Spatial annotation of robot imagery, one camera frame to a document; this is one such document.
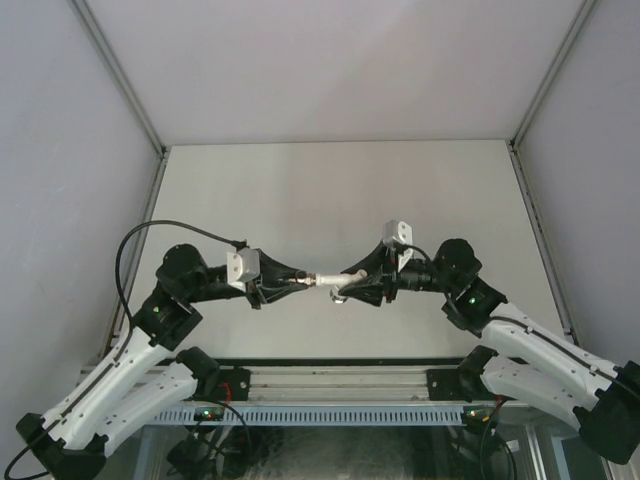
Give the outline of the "silver threaded pipe fitting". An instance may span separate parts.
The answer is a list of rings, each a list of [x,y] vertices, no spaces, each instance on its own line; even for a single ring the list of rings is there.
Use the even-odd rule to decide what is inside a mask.
[[[306,288],[316,287],[318,284],[318,275],[316,273],[299,270],[294,275],[296,284],[304,285]]]

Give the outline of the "white plastic water faucet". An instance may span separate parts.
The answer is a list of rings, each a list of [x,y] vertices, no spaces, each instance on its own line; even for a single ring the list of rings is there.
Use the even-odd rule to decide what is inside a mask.
[[[336,275],[316,274],[314,286],[318,288],[329,288],[329,296],[335,304],[343,304],[347,297],[340,294],[345,287],[354,284],[367,277],[365,270],[357,270],[355,273],[341,273]]]

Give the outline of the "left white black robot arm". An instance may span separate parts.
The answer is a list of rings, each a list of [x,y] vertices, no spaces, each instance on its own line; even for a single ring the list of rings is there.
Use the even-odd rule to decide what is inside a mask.
[[[63,400],[28,413],[16,429],[55,479],[94,479],[107,459],[148,420],[187,399],[219,400],[219,364],[181,343],[202,321],[196,304],[245,298],[259,309],[306,290],[304,272],[242,247],[210,267],[190,244],[171,248],[157,283],[126,334]]]

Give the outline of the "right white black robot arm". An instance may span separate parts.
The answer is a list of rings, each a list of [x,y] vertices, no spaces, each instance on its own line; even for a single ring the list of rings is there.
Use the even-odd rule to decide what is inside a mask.
[[[479,344],[457,368],[468,399],[513,399],[575,429],[604,459],[624,465],[639,447],[639,365],[601,358],[542,327],[479,276],[481,262],[464,239],[444,241],[433,257],[382,241],[349,268],[357,280],[336,301],[375,307],[399,291],[444,296],[446,318]]]

